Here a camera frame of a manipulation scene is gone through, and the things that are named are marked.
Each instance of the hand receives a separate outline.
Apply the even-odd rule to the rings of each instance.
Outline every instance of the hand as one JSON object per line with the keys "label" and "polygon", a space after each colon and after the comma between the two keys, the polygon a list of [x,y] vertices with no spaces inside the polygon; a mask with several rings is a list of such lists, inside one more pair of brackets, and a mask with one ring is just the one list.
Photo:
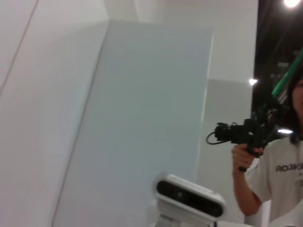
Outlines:
{"label": "hand", "polygon": [[[263,148],[254,148],[254,151],[258,152],[260,155],[263,154]],[[232,149],[232,173],[244,174],[243,172],[239,171],[239,167],[248,169],[251,166],[254,158],[255,156],[247,151],[247,144],[235,145]]]}

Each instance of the white panel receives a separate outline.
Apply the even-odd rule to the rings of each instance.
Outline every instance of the white panel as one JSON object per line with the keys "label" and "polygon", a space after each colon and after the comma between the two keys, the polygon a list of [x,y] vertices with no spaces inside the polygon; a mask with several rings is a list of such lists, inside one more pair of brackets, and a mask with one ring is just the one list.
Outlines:
{"label": "white panel", "polygon": [[0,0],[0,89],[37,0]]}
{"label": "white panel", "polygon": [[111,22],[55,227],[143,227],[161,172],[194,179],[212,30]]}
{"label": "white panel", "polygon": [[250,117],[247,111],[250,105],[249,83],[209,80],[197,181],[226,199],[228,213],[225,220],[230,222],[243,223],[244,219],[233,193],[231,149],[234,145],[228,142],[211,146],[205,139],[218,122],[243,124],[244,119]]}
{"label": "white panel", "polygon": [[138,21],[134,0],[104,0],[110,19]]}
{"label": "white panel", "polygon": [[258,0],[134,0],[140,21],[214,28],[210,78],[253,77]]}
{"label": "white panel", "polygon": [[106,32],[104,12],[98,0],[41,0],[36,8],[0,96],[1,227],[51,224]]}

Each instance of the white t-shirt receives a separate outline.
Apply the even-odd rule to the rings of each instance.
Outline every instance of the white t-shirt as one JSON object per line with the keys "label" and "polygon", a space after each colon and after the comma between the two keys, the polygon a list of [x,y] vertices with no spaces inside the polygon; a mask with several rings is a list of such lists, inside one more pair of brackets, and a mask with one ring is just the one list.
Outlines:
{"label": "white t-shirt", "polygon": [[295,146],[287,137],[269,143],[246,179],[262,202],[271,200],[270,221],[288,213],[302,198],[303,141]]}

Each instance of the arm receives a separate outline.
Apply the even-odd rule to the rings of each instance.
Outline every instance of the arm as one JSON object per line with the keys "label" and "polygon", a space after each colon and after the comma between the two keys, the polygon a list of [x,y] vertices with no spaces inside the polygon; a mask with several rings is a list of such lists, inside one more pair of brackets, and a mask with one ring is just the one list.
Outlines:
{"label": "arm", "polygon": [[254,156],[251,155],[247,150],[246,144],[236,145],[232,149],[232,160],[233,160],[233,187],[234,193],[238,202],[238,205],[243,214],[249,216],[256,214],[259,210],[262,202],[250,189],[245,173],[239,171],[239,167],[249,168],[254,160]]}
{"label": "arm", "polygon": [[233,187],[238,205],[244,215],[256,214],[262,202],[249,188],[243,172],[233,174]]}

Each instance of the green pole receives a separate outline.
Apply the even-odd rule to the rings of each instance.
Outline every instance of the green pole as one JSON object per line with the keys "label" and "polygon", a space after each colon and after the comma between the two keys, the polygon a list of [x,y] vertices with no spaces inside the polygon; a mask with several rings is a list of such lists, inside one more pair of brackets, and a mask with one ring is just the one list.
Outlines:
{"label": "green pole", "polygon": [[283,76],[283,78],[279,81],[279,83],[275,86],[274,90],[272,91],[271,94],[272,94],[272,96],[274,98],[278,98],[279,97],[279,95],[282,92],[283,87],[289,81],[289,79],[294,74],[294,72],[297,70],[297,68],[301,64],[302,60],[303,60],[303,47],[300,50],[300,52],[299,52],[298,56],[296,57],[296,59],[293,61],[293,63],[288,68],[288,70],[285,73],[285,75]]}

